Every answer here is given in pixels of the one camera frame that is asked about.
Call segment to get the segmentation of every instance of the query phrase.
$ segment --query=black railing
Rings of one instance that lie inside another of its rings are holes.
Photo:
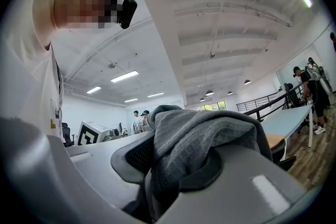
[[[266,117],[267,115],[273,113],[274,111],[278,110],[279,108],[282,108],[282,109],[290,108],[290,104],[291,104],[291,101],[290,101],[290,94],[291,94],[292,92],[295,92],[296,95],[301,94],[301,93],[302,93],[302,90],[300,89],[300,86],[301,86],[302,84],[303,84],[303,83],[297,85],[296,87],[294,87],[294,88],[291,89],[290,91],[286,92],[285,94],[283,94],[282,96],[280,96],[280,97],[278,97],[278,98],[273,99],[273,100],[270,101],[269,103],[264,104],[264,105],[262,105],[262,106],[260,106],[260,107],[258,107],[258,108],[256,108],[256,109],[247,111],[247,112],[245,112],[244,114],[245,114],[245,115],[252,115],[252,114],[256,113],[256,114],[257,114],[257,120],[258,120],[258,121],[261,121],[262,118],[264,118],[264,117]],[[280,101],[280,100],[283,99],[283,98],[286,99],[286,101],[285,101],[284,104],[280,105],[279,107],[277,107],[276,109],[272,110],[271,112],[269,112],[269,113],[267,113],[267,114],[265,114],[265,115],[263,115],[263,116],[260,116],[260,110],[263,110],[263,109],[265,109],[265,108],[268,108],[269,106],[271,106],[271,105],[277,103],[278,101]]]
[[[267,104],[270,101],[274,100],[277,97],[277,94],[278,93],[275,92],[275,93],[272,93],[270,95],[260,97],[258,99],[254,99],[254,100],[247,101],[247,102],[244,102],[244,103],[236,104],[238,112],[249,111],[249,110],[252,110],[252,109],[256,109],[256,108],[258,108],[258,107],[260,107],[264,104]]]

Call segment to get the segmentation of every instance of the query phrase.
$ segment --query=white sneaker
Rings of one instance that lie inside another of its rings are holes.
[[[321,134],[326,130],[326,128],[322,128],[321,126],[319,126],[319,128],[315,131],[316,134]]]

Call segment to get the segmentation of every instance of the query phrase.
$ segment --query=window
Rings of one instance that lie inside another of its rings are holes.
[[[226,110],[226,104],[225,101],[213,104],[206,104],[202,106],[202,110],[211,110],[211,111]]]

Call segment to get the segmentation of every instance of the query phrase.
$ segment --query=person in black clothing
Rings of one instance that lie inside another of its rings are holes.
[[[336,52],[336,37],[335,37],[335,34],[333,32],[330,33],[330,39],[334,43],[334,49],[335,49],[335,52]]]
[[[326,94],[326,91],[322,87],[319,81],[315,81],[308,71],[302,71],[299,67],[294,67],[294,74],[297,77],[301,78],[304,87],[303,99],[307,98],[309,93],[311,93],[313,97],[314,107],[318,118],[318,129],[315,131],[316,134],[323,133],[326,128],[325,124],[327,123],[327,118],[323,114],[323,110],[327,107],[327,100],[329,98]]]

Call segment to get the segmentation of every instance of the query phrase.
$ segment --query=wooden floor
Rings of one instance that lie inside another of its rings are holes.
[[[336,103],[336,95],[330,98],[330,103]],[[309,128],[303,127],[300,134],[294,133],[291,136],[286,158],[296,156],[297,160],[288,171],[307,190],[314,186],[321,185],[326,179],[336,154],[336,108],[331,106],[325,110],[328,124],[326,131],[322,134],[313,134],[312,147],[308,147]]]

